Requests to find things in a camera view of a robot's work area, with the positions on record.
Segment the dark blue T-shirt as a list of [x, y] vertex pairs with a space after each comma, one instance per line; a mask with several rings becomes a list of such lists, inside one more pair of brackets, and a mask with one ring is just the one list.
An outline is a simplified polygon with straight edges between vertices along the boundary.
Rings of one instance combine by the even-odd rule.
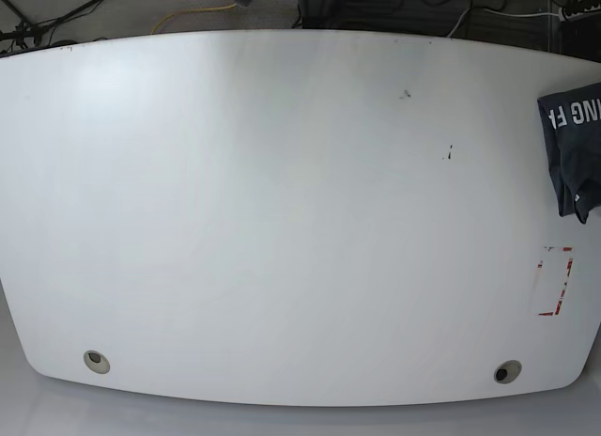
[[546, 95], [537, 104], [558, 213], [585, 224], [600, 206], [600, 84]]

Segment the red tape rectangle marking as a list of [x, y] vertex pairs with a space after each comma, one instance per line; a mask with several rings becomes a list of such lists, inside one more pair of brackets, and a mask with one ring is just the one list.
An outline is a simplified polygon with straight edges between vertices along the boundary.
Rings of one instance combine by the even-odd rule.
[[562, 308], [574, 263], [572, 247], [545, 247], [536, 269], [532, 310], [536, 316], [557, 316]]

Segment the white power strip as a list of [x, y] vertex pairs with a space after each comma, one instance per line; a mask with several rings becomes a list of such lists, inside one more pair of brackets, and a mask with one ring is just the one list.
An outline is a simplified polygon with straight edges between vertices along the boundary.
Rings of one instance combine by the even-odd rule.
[[560, 18], [567, 22], [599, 15], [600, 0], [568, 0], [560, 11]]

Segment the black tripod legs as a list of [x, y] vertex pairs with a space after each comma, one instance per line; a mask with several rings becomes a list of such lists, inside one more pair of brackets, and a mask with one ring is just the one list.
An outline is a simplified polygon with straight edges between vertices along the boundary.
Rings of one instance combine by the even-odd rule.
[[1, 0], [1, 8], [5, 8], [18, 19], [12, 31], [1, 32], [1, 56], [12, 55], [15, 50], [20, 52], [50, 47], [54, 33], [59, 27], [91, 15], [105, 1], [107, 0], [89, 0], [59, 17], [34, 22], [12, 1]]

